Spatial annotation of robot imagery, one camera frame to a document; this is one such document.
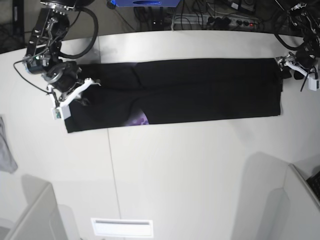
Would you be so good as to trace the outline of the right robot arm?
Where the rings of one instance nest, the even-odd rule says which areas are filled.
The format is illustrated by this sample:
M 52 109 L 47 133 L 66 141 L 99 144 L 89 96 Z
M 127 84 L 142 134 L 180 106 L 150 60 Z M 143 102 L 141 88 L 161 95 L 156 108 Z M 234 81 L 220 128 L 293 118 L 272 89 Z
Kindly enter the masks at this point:
M 55 110 L 98 110 L 119 105 L 189 108 L 231 101 L 280 104 L 289 68 L 302 72 L 308 52 L 267 33 L 175 30 L 98 36 L 98 64 L 61 53 L 69 20 L 43 8 L 23 63 L 41 74 Z

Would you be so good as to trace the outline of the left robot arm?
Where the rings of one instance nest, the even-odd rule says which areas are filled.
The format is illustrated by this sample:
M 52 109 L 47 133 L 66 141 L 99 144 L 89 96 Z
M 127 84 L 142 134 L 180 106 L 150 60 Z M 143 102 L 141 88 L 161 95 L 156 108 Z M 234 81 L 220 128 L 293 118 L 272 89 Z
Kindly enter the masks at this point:
M 289 65 L 308 69 L 320 54 L 320 25 L 307 7 L 277 11 L 273 36 L 240 31 L 154 31 L 101 36 L 101 62 L 83 67 L 100 80 L 82 94 L 94 106 L 278 105 Z

